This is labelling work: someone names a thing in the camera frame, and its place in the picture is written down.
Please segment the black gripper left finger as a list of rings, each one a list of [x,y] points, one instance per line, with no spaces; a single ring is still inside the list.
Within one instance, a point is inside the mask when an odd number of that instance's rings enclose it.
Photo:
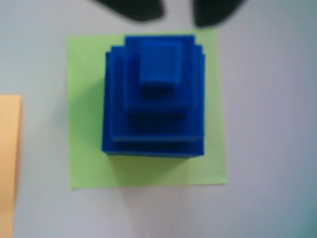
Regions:
[[[94,2],[138,22],[155,20],[164,15],[164,5],[161,0],[95,0]]]

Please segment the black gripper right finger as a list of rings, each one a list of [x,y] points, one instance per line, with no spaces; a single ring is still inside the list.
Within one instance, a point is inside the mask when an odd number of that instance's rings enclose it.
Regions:
[[[234,15],[244,0],[193,0],[193,19],[197,27],[215,27]]]

